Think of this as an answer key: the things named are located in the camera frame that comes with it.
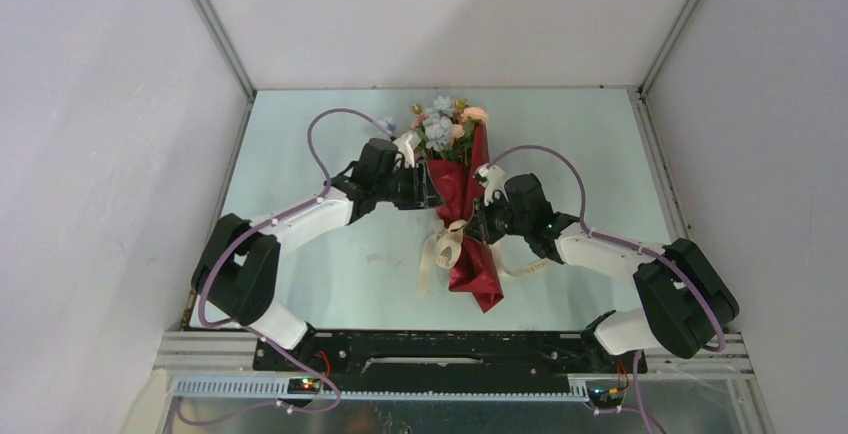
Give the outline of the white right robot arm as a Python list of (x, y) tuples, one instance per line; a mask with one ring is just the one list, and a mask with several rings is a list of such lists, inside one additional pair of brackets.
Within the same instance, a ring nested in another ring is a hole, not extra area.
[(592, 231), (554, 211), (533, 174), (507, 178), (483, 166), (474, 177), (484, 193), (474, 201), (468, 237), (493, 247), (517, 236), (543, 262), (590, 269), (637, 291), (640, 307), (604, 314), (584, 329), (581, 356), (591, 370), (606, 372), (623, 354), (653, 348), (689, 359), (717, 348), (738, 316), (737, 300), (694, 242), (645, 244)]

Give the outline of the peach rose stem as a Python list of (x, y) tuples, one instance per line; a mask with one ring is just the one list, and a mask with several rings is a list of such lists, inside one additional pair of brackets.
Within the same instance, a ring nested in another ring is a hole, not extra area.
[(487, 125), (489, 115), (482, 107), (472, 106), (463, 98), (453, 101), (450, 114), (453, 122), (449, 144), (452, 157), (469, 166), (476, 130)]

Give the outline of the red wrapping paper sheet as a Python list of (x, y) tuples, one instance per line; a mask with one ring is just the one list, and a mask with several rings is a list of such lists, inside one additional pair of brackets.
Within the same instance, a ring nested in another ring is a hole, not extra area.
[(436, 209), (436, 215), (441, 222), (440, 229), (436, 232), (440, 232), (454, 221), (468, 222), (459, 261), (453, 268), (446, 270), (448, 290), (470, 294), (483, 313), (489, 312), (504, 298), (490, 246), (471, 238), (474, 200), (484, 194), (484, 188), (474, 178), (474, 172), (488, 161), (487, 128), (481, 126), (475, 133), (469, 166), (450, 160), (427, 162), (432, 181), (444, 201), (444, 204)]

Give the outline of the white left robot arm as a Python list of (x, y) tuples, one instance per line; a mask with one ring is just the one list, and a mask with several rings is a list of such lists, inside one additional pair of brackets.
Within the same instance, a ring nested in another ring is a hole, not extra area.
[(443, 203), (425, 161), (415, 157), (419, 138), (372, 138), (358, 160), (334, 176), (316, 197), (264, 220), (235, 214), (220, 218), (200, 256), (192, 287), (226, 321), (250, 328), (278, 345), (292, 370), (316, 357), (314, 329), (275, 298), (280, 260), (306, 243), (370, 214), (378, 204), (426, 210)]

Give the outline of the pink rose stem with blue bud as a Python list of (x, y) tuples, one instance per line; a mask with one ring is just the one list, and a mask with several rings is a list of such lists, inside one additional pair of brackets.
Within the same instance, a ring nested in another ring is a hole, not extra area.
[(390, 136), (396, 135), (397, 124), (392, 118), (386, 117), (386, 118), (380, 119), (379, 124)]

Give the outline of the blue flower stem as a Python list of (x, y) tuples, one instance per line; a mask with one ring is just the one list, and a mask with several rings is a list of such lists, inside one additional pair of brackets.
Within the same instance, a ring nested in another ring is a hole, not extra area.
[(442, 152), (451, 143), (455, 114), (454, 100), (448, 96), (436, 97), (432, 105), (423, 111), (421, 128), (427, 149)]

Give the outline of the cream ribbon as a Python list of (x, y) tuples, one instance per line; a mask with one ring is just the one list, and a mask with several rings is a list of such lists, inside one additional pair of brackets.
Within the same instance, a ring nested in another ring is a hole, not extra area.
[[(427, 295), (431, 277), (437, 268), (450, 270), (458, 263), (467, 224), (468, 222), (465, 220), (454, 221), (440, 232), (431, 234), (426, 238), (421, 249), (419, 264), (417, 284), (417, 296), (419, 298)], [(494, 267), (501, 277), (527, 277), (542, 272), (551, 265), (551, 261), (548, 259), (538, 259), (519, 269), (510, 270), (503, 263), (500, 242), (491, 245), (490, 251)]]

